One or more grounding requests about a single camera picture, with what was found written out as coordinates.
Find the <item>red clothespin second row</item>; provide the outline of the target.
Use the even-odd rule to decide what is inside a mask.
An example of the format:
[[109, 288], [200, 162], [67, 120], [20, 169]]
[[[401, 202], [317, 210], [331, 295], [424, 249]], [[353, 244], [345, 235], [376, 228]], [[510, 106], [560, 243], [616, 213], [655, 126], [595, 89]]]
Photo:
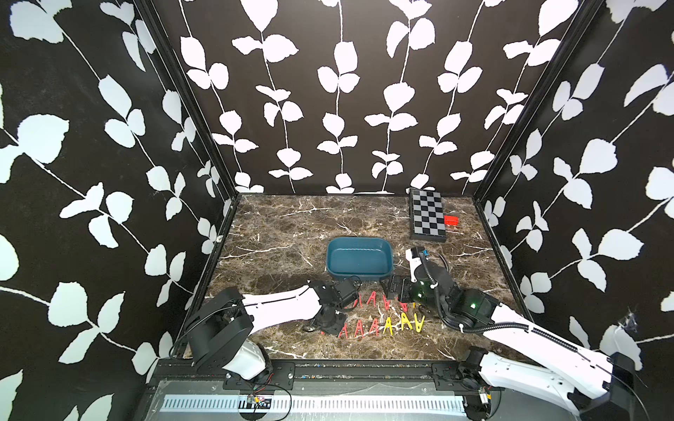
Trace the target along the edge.
[[344, 326], [343, 326], [343, 328], [341, 329], [341, 331], [338, 333], [338, 337], [339, 337], [339, 338], [345, 338], [345, 339], [347, 339], [347, 338], [349, 337], [347, 325], [344, 325]]
[[378, 319], [373, 319], [368, 331], [369, 335], [378, 336], [379, 335], [379, 323]]
[[356, 328], [354, 330], [354, 338], [359, 339], [363, 338], [364, 331], [363, 331], [363, 322], [361, 320], [356, 321]]

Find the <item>yellow clothespin second row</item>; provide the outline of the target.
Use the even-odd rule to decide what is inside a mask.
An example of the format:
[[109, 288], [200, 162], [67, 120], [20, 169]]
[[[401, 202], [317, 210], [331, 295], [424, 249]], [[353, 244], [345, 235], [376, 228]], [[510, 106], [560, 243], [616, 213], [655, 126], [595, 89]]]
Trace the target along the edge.
[[414, 314], [414, 328], [415, 328], [416, 333], [422, 332], [422, 328], [424, 326], [425, 319], [426, 319], [425, 316], [419, 317], [417, 314]]
[[405, 312], [400, 313], [400, 324], [402, 328], [406, 327], [408, 330], [412, 331], [412, 323]]
[[384, 324], [384, 331], [387, 331], [391, 336], [393, 335], [393, 327], [391, 318], [387, 318]]

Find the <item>teal plastic storage box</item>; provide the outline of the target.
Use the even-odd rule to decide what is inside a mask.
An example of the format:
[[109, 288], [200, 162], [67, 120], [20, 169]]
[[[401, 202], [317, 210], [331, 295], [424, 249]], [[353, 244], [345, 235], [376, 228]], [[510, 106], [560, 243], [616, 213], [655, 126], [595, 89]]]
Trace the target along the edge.
[[392, 274], [392, 248], [388, 241], [372, 237], [340, 237], [326, 250], [326, 270], [335, 280], [356, 276], [375, 282]]

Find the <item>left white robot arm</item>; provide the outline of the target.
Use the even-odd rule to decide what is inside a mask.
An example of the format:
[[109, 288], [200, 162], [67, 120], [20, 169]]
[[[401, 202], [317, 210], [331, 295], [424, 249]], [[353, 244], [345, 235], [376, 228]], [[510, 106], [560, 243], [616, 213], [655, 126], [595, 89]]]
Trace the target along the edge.
[[326, 335], [339, 335], [347, 312], [356, 308], [361, 281], [356, 276], [324, 283], [310, 281], [298, 289], [267, 295], [221, 291], [186, 322], [192, 366], [200, 374], [221, 371], [252, 381], [271, 372], [270, 358], [249, 337], [264, 329], [308, 321]]

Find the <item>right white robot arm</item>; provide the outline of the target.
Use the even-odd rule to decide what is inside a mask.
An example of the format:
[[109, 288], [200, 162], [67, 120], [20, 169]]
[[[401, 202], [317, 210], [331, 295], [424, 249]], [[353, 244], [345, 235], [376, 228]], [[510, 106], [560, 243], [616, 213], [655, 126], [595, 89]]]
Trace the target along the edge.
[[481, 347], [437, 375], [485, 395], [510, 389], [552, 403], [582, 420], [632, 420], [642, 402], [634, 390], [635, 364], [625, 354], [611, 355], [576, 345], [525, 319], [479, 289], [460, 287], [447, 264], [437, 265], [423, 247], [405, 253], [409, 276], [381, 279], [388, 299], [417, 303], [442, 324], [461, 334], [482, 335], [524, 355], [514, 361]]

